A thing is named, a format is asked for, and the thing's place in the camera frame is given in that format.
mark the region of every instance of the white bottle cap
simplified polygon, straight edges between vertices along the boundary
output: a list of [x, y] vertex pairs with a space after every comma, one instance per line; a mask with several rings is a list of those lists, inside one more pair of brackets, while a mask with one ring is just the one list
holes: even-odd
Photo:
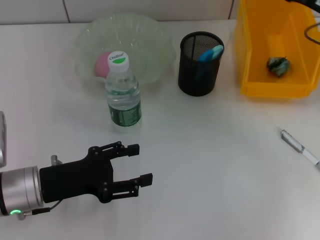
[[114, 51], [108, 57], [108, 65], [113, 73], [124, 73], [129, 69], [129, 57], [124, 51]]

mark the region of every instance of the water bottle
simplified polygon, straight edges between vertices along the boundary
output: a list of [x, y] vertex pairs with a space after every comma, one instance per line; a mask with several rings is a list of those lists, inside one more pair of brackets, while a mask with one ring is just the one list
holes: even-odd
[[123, 128], [137, 128], [141, 125], [140, 89], [133, 75], [128, 55], [114, 51], [108, 57], [110, 72], [105, 80], [106, 98], [111, 119]]

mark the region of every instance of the green indicator light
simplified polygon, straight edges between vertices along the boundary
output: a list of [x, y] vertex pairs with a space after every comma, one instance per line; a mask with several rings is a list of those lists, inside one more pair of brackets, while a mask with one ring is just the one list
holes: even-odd
[[20, 214], [21, 211], [20, 210], [13, 210], [10, 212], [10, 215], [13, 215], [13, 214]]

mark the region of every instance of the green label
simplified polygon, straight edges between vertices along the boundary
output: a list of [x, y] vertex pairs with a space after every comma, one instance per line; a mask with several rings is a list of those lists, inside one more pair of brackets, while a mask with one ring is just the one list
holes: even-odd
[[113, 60], [112, 62], [115, 64], [122, 64], [125, 60], [126, 60], [126, 58], [123, 57], [123, 58], [118, 58], [116, 60]]
[[135, 125], [141, 118], [141, 103], [128, 110], [114, 109], [109, 105], [112, 121], [121, 127], [130, 127]]

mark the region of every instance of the pen holder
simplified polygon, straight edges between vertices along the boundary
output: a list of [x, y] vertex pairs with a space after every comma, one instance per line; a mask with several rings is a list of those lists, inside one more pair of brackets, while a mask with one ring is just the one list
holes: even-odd
[[190, 33], [182, 39], [178, 85], [184, 93], [200, 97], [214, 89], [223, 51], [211, 61], [198, 59], [218, 45], [225, 47], [219, 37], [205, 31]]

